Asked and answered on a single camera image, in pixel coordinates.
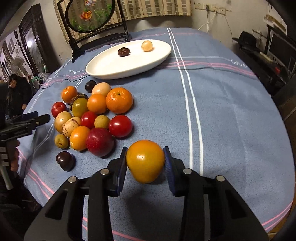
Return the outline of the left hand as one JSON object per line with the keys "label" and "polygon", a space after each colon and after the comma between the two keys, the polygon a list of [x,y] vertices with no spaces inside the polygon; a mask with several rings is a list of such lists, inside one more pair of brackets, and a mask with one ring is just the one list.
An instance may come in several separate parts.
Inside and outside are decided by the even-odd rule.
{"label": "left hand", "polygon": [[11,171],[16,172],[19,168],[19,151],[17,147],[20,145],[18,140],[7,142],[8,157],[11,162]]}

